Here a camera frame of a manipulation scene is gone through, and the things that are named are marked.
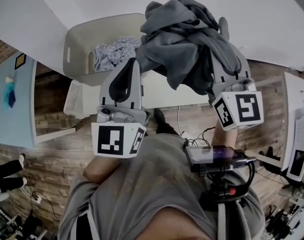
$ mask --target power strip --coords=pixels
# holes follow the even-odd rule
[[[36,195],[36,198],[35,197],[31,197],[31,199],[33,200],[33,202],[37,203],[38,205],[41,203],[42,201],[42,197],[39,196],[39,195]]]

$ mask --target gray t-shirt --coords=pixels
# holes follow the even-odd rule
[[[211,239],[217,239],[218,213],[203,210],[199,204],[200,195],[209,182],[190,172],[183,143],[184,139],[171,134],[147,136],[137,157],[124,160],[101,185],[77,175],[70,189],[58,239],[70,239],[72,225],[87,205],[101,240],[135,239],[154,214],[164,207],[184,212]],[[236,185],[245,182],[235,172],[229,173],[226,179]],[[237,236],[234,229],[238,229],[241,236],[260,238],[265,218],[252,189],[245,197],[243,207],[239,204],[226,207],[226,216],[227,233],[232,234],[229,239]]]

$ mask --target white wall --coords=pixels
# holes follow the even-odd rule
[[[74,0],[44,0],[66,28],[87,22]]]
[[[58,72],[67,31],[43,0],[0,0],[0,39]]]
[[[168,0],[0,0],[0,39],[62,72],[67,29],[107,16],[144,13],[150,1]],[[294,0],[196,1],[217,20],[227,18],[230,41],[248,59],[304,67],[304,12]]]
[[[60,16],[62,6],[45,0]],[[150,1],[168,0],[64,0],[79,13],[72,20],[78,23],[102,17],[144,13]],[[302,69],[304,66],[304,12],[294,0],[196,0],[218,20],[225,16],[229,22],[230,41],[248,59]]]

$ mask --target crumpled clothing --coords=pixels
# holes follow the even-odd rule
[[[93,49],[93,69],[95,72],[113,70],[119,63],[136,57],[135,49],[141,41],[135,37],[121,36],[112,45],[99,43]]]
[[[172,89],[184,84],[199,95],[206,95],[214,83],[211,52],[226,74],[240,72],[241,63],[228,42],[227,21],[218,24],[201,3],[153,1],[146,7],[145,17],[140,30],[146,35],[136,51],[141,72],[154,70],[166,77]]]

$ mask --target laundry basket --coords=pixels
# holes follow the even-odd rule
[[[112,45],[118,37],[140,39],[144,14],[130,13],[88,21],[72,27],[66,34],[63,72],[67,77],[88,86],[100,86],[110,71],[95,72],[92,50],[97,44]]]
[[[81,82],[75,80],[71,82],[63,109],[65,114],[78,119],[90,116],[89,114],[84,114],[82,85]]]

